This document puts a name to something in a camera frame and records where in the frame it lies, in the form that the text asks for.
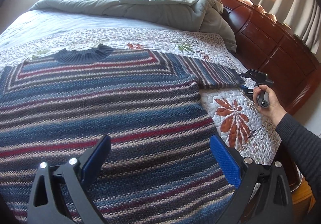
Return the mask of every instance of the dark gray sleeve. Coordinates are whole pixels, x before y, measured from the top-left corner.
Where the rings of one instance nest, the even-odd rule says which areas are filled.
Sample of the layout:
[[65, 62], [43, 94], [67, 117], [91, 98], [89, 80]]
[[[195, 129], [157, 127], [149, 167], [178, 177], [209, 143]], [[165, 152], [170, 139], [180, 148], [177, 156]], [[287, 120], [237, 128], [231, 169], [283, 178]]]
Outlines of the dark gray sleeve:
[[279, 122], [275, 131], [305, 176], [316, 200], [321, 199], [321, 139], [288, 113]]

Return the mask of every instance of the hand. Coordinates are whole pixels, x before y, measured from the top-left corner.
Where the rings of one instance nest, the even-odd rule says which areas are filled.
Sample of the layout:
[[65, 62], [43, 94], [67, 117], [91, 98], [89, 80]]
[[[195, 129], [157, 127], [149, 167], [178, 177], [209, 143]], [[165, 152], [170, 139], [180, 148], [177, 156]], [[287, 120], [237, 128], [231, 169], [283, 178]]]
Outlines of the hand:
[[[269, 94], [269, 107], [263, 108], [259, 106], [257, 103], [257, 96], [261, 93], [261, 91], [266, 91]], [[275, 126], [277, 126], [283, 116], [286, 114], [285, 109], [279, 103], [278, 98], [275, 95], [275, 92], [268, 87], [267, 85], [259, 85], [259, 87], [255, 87], [253, 89], [253, 101], [257, 110], [265, 115], [266, 117], [270, 118]]]

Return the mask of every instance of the headboard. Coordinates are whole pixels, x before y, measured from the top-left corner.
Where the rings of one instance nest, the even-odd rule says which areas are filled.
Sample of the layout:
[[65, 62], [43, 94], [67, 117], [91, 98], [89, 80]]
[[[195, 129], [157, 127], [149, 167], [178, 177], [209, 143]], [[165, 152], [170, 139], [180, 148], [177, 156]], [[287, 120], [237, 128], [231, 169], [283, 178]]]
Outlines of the headboard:
[[294, 114], [321, 81], [321, 64], [293, 31], [249, 0], [221, 0], [222, 17], [235, 33], [235, 57], [265, 72], [286, 111]]

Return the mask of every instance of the silver bolt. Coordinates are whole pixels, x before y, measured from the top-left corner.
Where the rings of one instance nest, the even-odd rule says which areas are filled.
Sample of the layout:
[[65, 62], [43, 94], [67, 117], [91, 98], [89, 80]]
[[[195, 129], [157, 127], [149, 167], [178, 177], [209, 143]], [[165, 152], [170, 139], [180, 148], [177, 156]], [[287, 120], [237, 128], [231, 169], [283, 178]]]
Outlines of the silver bolt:
[[247, 164], [251, 164], [251, 163], [253, 162], [253, 160], [252, 160], [250, 157], [245, 157], [245, 158], [244, 158], [244, 161], [245, 161], [245, 163], [247, 163]]
[[41, 168], [41, 169], [44, 169], [44, 168], [46, 168], [46, 167], [47, 167], [47, 163], [46, 163], [46, 162], [40, 163], [40, 168]]
[[279, 161], [274, 162], [274, 165], [280, 168], [282, 166], [282, 163]]
[[77, 159], [76, 158], [71, 158], [70, 160], [69, 160], [69, 164], [71, 164], [71, 165], [74, 165], [74, 164], [76, 164], [77, 163]]

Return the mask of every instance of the sweater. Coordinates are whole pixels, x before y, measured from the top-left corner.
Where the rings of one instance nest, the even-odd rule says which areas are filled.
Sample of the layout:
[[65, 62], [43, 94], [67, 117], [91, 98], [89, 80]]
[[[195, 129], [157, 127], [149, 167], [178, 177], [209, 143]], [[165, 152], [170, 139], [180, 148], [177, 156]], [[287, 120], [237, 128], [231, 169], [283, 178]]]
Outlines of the sweater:
[[299, 124], [288, 113], [276, 127], [282, 142], [311, 187], [321, 199], [321, 139]]
[[104, 45], [5, 67], [0, 193], [26, 221], [39, 164], [64, 164], [108, 134], [112, 149], [87, 192], [109, 223], [214, 222], [234, 187], [210, 151], [209, 139], [218, 133], [199, 88], [242, 82], [214, 63]]

